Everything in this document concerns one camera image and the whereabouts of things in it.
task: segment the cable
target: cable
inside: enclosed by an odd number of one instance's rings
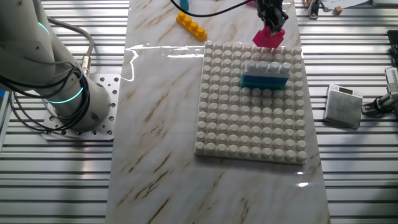
[[[94,40],[93,40],[92,36],[89,33],[87,33],[85,30],[83,30],[83,29],[81,29],[81,28],[79,28],[77,26],[73,26],[73,25],[67,24],[66,22],[58,21],[58,20],[53,19],[53,18],[51,18],[49,16],[47,16],[47,19],[52,24],[55,24],[55,25],[58,25],[58,26],[62,26],[64,28],[66,28],[66,29],[78,32],[79,34],[82,34],[83,36],[85,36],[88,39],[88,42],[89,42],[88,50],[87,50],[87,53],[85,54],[85,56],[90,56],[91,55],[91,53],[93,52],[93,48],[94,48]]]
[[[175,3],[174,0],[170,0],[170,2],[172,2],[172,4],[173,4],[177,9],[179,9],[180,11],[182,11],[183,13],[185,13],[186,15],[193,16],[193,17],[212,17],[212,16],[217,16],[217,15],[220,15],[220,14],[222,14],[222,13],[226,13],[226,12],[228,12],[228,11],[231,11],[232,9],[236,9],[237,7],[243,6],[243,5],[245,5],[245,4],[247,4],[247,3],[251,2],[251,1],[253,1],[253,0],[246,0],[246,1],[242,2],[242,3],[239,3],[239,4],[237,4],[237,5],[234,5],[234,6],[232,6],[232,7],[227,8],[227,9],[224,9],[224,10],[222,10],[222,11],[220,11],[220,12],[215,12],[215,13],[212,13],[212,14],[205,14],[205,15],[198,15],[198,14],[193,14],[193,13],[191,13],[191,12],[188,12],[188,11],[184,10],[184,9],[181,8],[177,3]]]

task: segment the lego brick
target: lego brick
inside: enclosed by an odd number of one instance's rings
[[[180,7],[185,10],[189,11],[189,2],[188,0],[180,0]]]
[[[186,16],[185,13],[179,12],[175,20],[200,42],[206,40],[206,30],[203,27],[199,27],[197,22],[192,22],[192,18]]]
[[[340,15],[341,12],[343,12],[343,9],[340,6],[335,7],[335,9],[333,10],[333,13],[335,15]]]
[[[241,52],[250,52],[251,58]],[[195,154],[285,164],[306,163],[304,73],[291,75],[286,85],[281,85],[284,90],[241,88],[246,64],[260,58],[258,62],[265,62],[262,59],[266,54],[271,55],[271,60],[275,54],[291,55],[293,60],[301,54],[301,48],[267,49],[240,43],[205,43]],[[302,71],[303,68],[291,68],[295,69]]]
[[[285,30],[283,29],[279,33],[271,35],[269,27],[264,27],[263,30],[259,30],[256,36],[254,36],[253,42],[258,47],[277,48],[280,45],[280,43],[282,43],[284,35],[285,35]]]

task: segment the marble surface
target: marble surface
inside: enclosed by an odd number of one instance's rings
[[[236,3],[193,1],[190,9]],[[282,45],[300,45],[292,0],[284,9]],[[315,132],[304,166],[194,155],[204,43],[175,22],[177,13],[166,0],[130,3],[106,223],[329,223]],[[193,20],[222,42],[252,44],[262,29],[249,6]]]

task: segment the yellow lego brick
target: yellow lego brick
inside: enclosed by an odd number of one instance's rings
[[[197,22],[192,22],[192,18],[186,16],[185,13],[179,12],[175,20],[200,42],[206,40],[207,33],[205,28],[199,27]]]

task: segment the pink lego brick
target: pink lego brick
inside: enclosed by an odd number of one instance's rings
[[[253,38],[253,42],[258,47],[278,48],[279,44],[283,41],[285,30],[281,30],[275,35],[271,35],[269,27],[264,27],[263,30],[259,30],[256,36]]]

